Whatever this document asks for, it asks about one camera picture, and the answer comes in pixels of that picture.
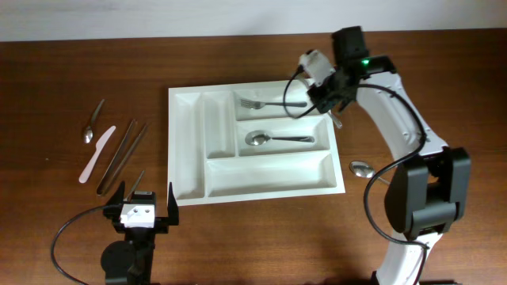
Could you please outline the metal fork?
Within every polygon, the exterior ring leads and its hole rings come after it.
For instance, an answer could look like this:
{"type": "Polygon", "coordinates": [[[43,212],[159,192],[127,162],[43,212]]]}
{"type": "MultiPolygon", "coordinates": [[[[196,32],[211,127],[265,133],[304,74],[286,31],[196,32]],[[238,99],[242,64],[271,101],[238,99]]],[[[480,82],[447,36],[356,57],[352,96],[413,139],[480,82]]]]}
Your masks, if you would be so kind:
{"type": "Polygon", "coordinates": [[[282,106],[282,107],[295,107],[295,108],[304,108],[307,107],[307,102],[263,102],[263,101],[251,101],[247,99],[240,99],[239,104],[243,108],[249,109],[261,109],[265,106],[282,106]]]}
{"type": "MultiPolygon", "coordinates": [[[[302,84],[305,85],[306,89],[309,89],[311,87],[311,85],[309,84],[308,80],[305,79],[305,77],[303,77],[302,75],[298,75],[296,77],[296,79],[301,82],[302,84]]],[[[331,120],[333,121],[334,123],[334,126],[337,128],[337,129],[342,129],[342,122],[332,113],[331,110],[329,110],[327,112],[327,115],[331,118],[331,120]]]]}

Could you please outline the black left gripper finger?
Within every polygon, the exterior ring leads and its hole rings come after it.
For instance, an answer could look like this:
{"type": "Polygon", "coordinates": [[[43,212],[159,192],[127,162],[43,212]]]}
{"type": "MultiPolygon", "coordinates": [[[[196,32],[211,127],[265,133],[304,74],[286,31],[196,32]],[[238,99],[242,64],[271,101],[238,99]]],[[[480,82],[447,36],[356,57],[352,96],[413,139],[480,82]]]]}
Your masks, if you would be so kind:
{"type": "Polygon", "coordinates": [[[179,208],[173,193],[173,184],[169,183],[167,192],[167,218],[169,226],[179,225],[179,208]]]}
{"type": "Polygon", "coordinates": [[[121,181],[117,190],[114,192],[114,194],[110,197],[107,205],[118,205],[122,204],[124,200],[124,190],[125,190],[125,182],[121,181]]]}

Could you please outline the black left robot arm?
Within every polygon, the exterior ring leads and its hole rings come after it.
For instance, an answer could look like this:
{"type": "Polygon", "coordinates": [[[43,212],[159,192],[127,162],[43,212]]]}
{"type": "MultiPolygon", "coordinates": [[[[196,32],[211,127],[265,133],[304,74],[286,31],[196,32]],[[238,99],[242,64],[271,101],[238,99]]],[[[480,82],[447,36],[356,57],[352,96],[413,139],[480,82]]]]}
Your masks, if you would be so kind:
{"type": "Polygon", "coordinates": [[[168,234],[170,226],[179,224],[177,201],[173,187],[169,186],[167,216],[157,217],[154,192],[134,192],[130,200],[125,200],[124,190],[122,182],[103,210],[103,215],[124,239],[106,247],[101,255],[101,267],[107,284],[149,284],[155,236],[168,234]]]}

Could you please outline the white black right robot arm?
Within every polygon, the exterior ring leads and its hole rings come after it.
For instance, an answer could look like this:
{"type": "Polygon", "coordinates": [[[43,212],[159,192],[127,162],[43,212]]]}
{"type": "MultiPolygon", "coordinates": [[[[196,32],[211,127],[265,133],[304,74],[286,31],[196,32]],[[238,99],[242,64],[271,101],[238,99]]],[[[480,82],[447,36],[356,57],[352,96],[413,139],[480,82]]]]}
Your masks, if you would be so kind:
{"type": "Polygon", "coordinates": [[[370,55],[361,27],[342,28],[331,38],[334,63],[317,50],[299,58],[299,70],[313,80],[307,91],[313,107],[325,113],[356,102],[379,129],[393,158],[364,190],[368,207],[373,184],[393,171],[384,197],[393,232],[372,224],[389,245],[371,281],[418,284],[433,246],[464,215],[471,158],[464,148],[451,148],[432,131],[406,94],[391,59],[370,55]]]}

